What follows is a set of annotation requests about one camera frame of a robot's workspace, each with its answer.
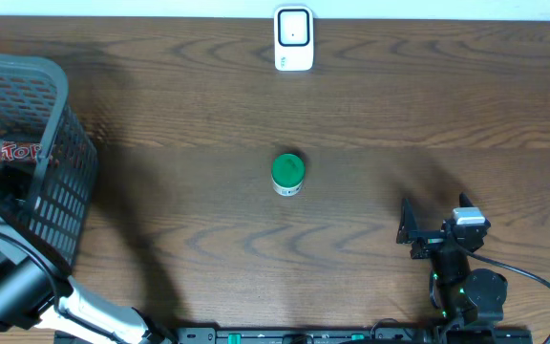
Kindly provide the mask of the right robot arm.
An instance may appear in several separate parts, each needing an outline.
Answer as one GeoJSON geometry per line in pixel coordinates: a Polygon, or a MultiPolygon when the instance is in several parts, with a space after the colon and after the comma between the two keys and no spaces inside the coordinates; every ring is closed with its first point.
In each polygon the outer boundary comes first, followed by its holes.
{"type": "Polygon", "coordinates": [[[396,242],[411,247],[413,259],[431,262],[434,301],[444,312],[433,329],[436,343],[494,343],[503,319],[508,282],[490,269],[471,269],[468,257],[484,245],[490,222],[465,194],[438,230],[423,230],[409,200],[401,204],[396,242]]]}

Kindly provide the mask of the green lidded jar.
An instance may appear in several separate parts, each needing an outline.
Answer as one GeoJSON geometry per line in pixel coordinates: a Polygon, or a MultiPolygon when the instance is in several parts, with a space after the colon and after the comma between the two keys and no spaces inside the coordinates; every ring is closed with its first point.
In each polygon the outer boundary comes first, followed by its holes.
{"type": "Polygon", "coordinates": [[[305,174],[306,167],[301,158],[291,153],[282,154],[272,163],[273,189],[281,196],[294,196],[301,190],[305,174]]]}

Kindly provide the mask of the red Top chocolate bar wrapper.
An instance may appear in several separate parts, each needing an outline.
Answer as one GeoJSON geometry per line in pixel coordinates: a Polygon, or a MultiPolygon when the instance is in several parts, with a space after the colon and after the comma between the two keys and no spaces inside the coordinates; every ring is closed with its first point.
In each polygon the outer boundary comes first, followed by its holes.
{"type": "Polygon", "coordinates": [[[42,149],[36,142],[6,141],[0,146],[0,162],[31,162],[35,163],[42,149]]]}

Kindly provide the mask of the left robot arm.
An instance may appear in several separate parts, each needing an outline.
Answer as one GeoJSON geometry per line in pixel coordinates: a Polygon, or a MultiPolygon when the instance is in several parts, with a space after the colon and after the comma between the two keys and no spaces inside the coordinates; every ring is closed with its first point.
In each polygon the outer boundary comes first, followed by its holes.
{"type": "Polygon", "coordinates": [[[20,156],[0,160],[0,332],[44,328],[90,343],[176,343],[147,315],[73,277],[96,169],[90,142],[29,142],[20,156]]]}

